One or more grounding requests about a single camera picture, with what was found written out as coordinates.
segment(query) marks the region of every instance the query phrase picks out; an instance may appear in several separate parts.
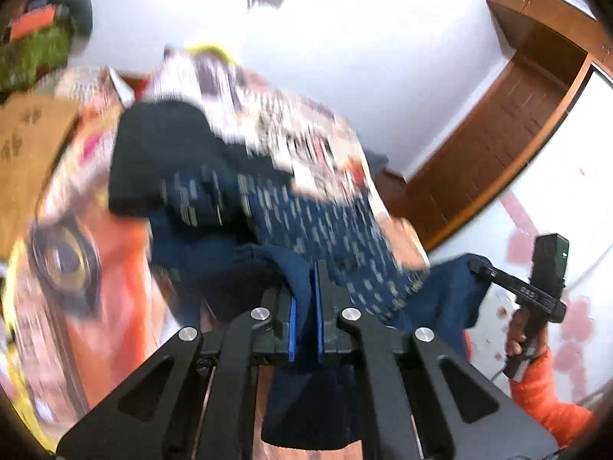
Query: black handle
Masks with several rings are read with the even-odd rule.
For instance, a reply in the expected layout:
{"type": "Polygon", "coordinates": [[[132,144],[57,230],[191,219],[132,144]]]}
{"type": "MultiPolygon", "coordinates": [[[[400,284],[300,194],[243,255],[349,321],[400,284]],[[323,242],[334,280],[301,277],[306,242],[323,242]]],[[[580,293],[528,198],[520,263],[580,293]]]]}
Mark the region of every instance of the black handle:
{"type": "Polygon", "coordinates": [[[515,380],[521,380],[523,371],[533,360],[536,353],[534,347],[536,336],[547,325],[547,316],[541,310],[532,306],[525,306],[525,308],[530,312],[530,316],[523,330],[526,340],[521,344],[522,353],[520,355],[508,356],[505,368],[502,371],[508,378],[515,380]]]}

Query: triangular cutout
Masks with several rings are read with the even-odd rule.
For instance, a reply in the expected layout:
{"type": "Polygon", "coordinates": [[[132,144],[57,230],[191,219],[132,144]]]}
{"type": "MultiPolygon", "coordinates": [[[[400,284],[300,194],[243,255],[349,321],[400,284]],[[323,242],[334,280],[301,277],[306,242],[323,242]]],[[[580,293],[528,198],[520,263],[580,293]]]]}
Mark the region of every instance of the triangular cutout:
{"type": "Polygon", "coordinates": [[[498,410],[497,401],[453,361],[443,358],[440,366],[463,421],[472,424],[498,410]]]}
{"type": "Polygon", "coordinates": [[[173,365],[172,358],[160,362],[134,389],[119,400],[117,409],[142,422],[151,420],[173,365]]]}

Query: green cloth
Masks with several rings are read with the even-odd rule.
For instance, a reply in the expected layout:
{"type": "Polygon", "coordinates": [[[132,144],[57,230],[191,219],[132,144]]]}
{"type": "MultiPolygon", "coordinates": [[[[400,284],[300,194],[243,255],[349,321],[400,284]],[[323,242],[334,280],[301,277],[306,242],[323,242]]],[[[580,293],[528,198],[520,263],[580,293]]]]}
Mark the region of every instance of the green cloth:
{"type": "Polygon", "coordinates": [[[30,88],[36,84],[41,70],[65,65],[71,42],[72,24],[60,21],[0,45],[0,92],[30,88]]]}

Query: hand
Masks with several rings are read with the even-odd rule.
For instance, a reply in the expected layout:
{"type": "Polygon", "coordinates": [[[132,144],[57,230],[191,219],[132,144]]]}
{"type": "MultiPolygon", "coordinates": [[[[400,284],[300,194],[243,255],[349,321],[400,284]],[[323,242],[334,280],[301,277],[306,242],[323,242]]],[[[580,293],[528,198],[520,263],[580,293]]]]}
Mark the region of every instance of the hand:
{"type": "MultiPolygon", "coordinates": [[[[523,330],[526,327],[529,317],[530,312],[526,308],[520,308],[514,313],[511,323],[509,324],[509,331],[506,338],[507,355],[515,356],[522,353],[521,344],[526,340],[523,330]]],[[[544,355],[545,351],[547,351],[547,325],[545,325],[545,328],[536,336],[536,358],[544,355]]]]}

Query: person's arm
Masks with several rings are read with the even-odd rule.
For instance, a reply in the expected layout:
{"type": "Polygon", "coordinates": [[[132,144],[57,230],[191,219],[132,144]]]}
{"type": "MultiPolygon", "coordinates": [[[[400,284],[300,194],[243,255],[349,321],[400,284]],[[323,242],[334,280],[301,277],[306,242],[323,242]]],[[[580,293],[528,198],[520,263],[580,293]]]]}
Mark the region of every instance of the person's arm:
{"type": "MultiPolygon", "coordinates": [[[[521,352],[519,343],[525,339],[523,328],[529,312],[518,310],[513,316],[507,341],[508,355],[521,352]]],[[[592,417],[585,408],[562,403],[556,397],[554,357],[547,346],[547,331],[537,339],[539,357],[528,366],[521,382],[511,380],[511,396],[523,410],[554,435],[560,448],[568,446],[592,417]]]]}

